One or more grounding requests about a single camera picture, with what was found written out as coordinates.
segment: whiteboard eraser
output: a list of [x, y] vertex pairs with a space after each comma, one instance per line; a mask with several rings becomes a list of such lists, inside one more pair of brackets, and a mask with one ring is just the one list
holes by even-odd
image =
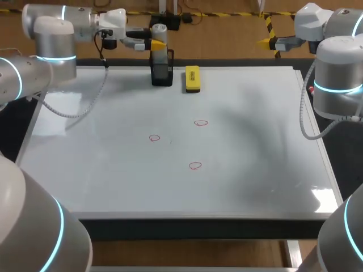
[[185, 82], [187, 92], [200, 92], [199, 66], [185, 67]]

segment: red circle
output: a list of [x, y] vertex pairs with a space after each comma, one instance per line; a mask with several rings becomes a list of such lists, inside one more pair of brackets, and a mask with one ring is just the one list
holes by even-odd
[[197, 125], [197, 126], [206, 126], [208, 124], [208, 121], [197, 120], [197, 121], [194, 121], [194, 124]]
[[198, 161], [194, 161], [193, 163], [189, 163], [189, 168], [191, 170], [198, 170], [198, 168], [200, 168], [202, 166], [202, 164]]
[[158, 140], [160, 140], [160, 136], [156, 135], [156, 134], [150, 135], [149, 140], [152, 142], [158, 141]]

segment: hazard tape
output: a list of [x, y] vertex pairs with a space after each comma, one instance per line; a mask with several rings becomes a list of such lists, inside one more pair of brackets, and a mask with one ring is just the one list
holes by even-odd
[[[14, 8], [11, 9], [0, 9], [0, 13], [22, 13], [22, 10], [17, 10]], [[152, 11], [128, 11], [127, 15], [159, 15], [158, 12]], [[182, 15], [190, 15], [190, 16], [198, 16], [198, 17], [233, 17], [233, 16], [260, 16], [260, 15], [285, 15], [285, 16], [294, 16], [295, 12], [264, 12], [262, 14], [257, 12], [233, 12], [233, 13], [225, 13], [225, 12], [184, 12]]]
[[0, 13], [22, 13], [22, 10], [16, 10], [16, 9], [9, 9], [9, 10], [4, 10], [4, 9], [0, 9]]
[[[274, 40], [276, 38], [276, 35], [272, 28], [271, 15], [264, 14], [264, 18], [270, 39]], [[275, 55], [275, 58], [281, 58], [280, 51], [274, 50], [273, 54]]]

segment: black cable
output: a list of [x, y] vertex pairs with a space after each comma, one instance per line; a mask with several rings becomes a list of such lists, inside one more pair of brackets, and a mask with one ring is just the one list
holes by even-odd
[[181, 15], [183, 13], [183, 7], [179, 3], [179, 0], [178, 0], [178, 7], [180, 8], [180, 12], [178, 13], [178, 11], [176, 11], [176, 13], [178, 13], [177, 15], [179, 16], [179, 15]]
[[199, 20], [199, 22], [198, 23], [196, 23], [196, 24], [192, 24], [193, 26], [197, 26], [198, 24], [200, 24], [202, 21], [203, 21], [203, 12], [198, 8], [198, 7], [191, 7], [191, 6], [189, 6], [186, 2], [185, 2], [185, 0], [183, 0], [183, 3], [184, 3], [184, 5], [186, 5], [186, 7], [187, 8], [189, 8], [189, 9], [191, 9], [191, 10], [197, 10], [198, 12], [200, 12], [200, 20]]
[[95, 46], [97, 48], [97, 51], [99, 53], [99, 57], [100, 57], [100, 60], [102, 61], [104, 67], [107, 69], [108, 68], [108, 63], [107, 63], [107, 60], [104, 58], [103, 54], [102, 54], [102, 50], [103, 50], [103, 46], [101, 45], [101, 48], [98, 47], [98, 44], [97, 44], [97, 41], [96, 41], [96, 38], [97, 38], [97, 35], [99, 33], [104, 33], [105, 30], [104, 29], [101, 29], [101, 30], [98, 30], [96, 31], [95, 33], [95, 36], [93, 36], [93, 41], [95, 43]]
[[104, 5], [97, 5], [96, 0], [93, 0], [93, 6], [94, 7], [108, 7], [111, 4], [111, 0], [108, 0], [106, 4]]

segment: whiteboard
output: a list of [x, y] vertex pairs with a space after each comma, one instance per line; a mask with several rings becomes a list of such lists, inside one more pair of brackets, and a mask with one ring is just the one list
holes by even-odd
[[[82, 219], [327, 218], [341, 202], [322, 141], [299, 128], [292, 67], [201, 67], [201, 92], [153, 87], [149, 67], [110, 67], [81, 120], [39, 106], [18, 165]], [[77, 113], [102, 67], [79, 67], [46, 101]], [[305, 126], [317, 132], [310, 103]]]

